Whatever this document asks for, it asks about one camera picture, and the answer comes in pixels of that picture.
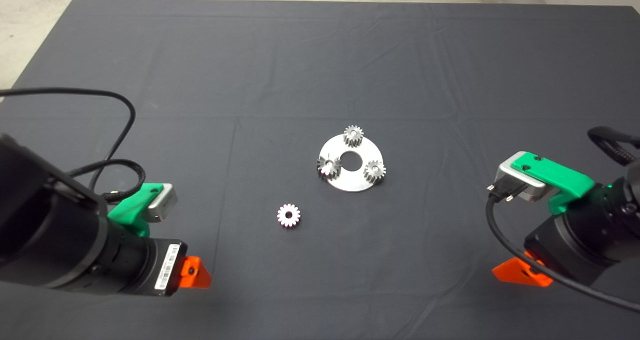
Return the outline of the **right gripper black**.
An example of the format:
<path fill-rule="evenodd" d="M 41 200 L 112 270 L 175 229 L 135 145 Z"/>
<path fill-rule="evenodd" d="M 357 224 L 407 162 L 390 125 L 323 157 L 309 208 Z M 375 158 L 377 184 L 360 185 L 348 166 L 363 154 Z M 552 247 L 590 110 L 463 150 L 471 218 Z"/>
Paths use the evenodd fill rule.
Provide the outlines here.
<path fill-rule="evenodd" d="M 583 285 L 592 285 L 619 261 L 598 255 L 578 239 L 570 228 L 566 214 L 553 215 L 525 238 L 525 249 L 546 267 Z M 537 287 L 548 287 L 550 277 L 534 272 L 532 267 L 516 256 L 492 269 L 500 281 Z"/>

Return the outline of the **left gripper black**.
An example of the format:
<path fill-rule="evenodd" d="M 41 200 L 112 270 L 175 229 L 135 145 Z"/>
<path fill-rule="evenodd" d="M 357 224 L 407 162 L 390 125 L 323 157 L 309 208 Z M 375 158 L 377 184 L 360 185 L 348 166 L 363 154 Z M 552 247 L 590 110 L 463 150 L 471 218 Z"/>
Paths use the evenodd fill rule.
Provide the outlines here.
<path fill-rule="evenodd" d="M 208 289 L 211 274 L 199 256 L 186 256 L 186 242 L 177 239 L 149 239 L 148 271 L 142 277 L 144 296 L 169 297 L 181 289 Z"/>

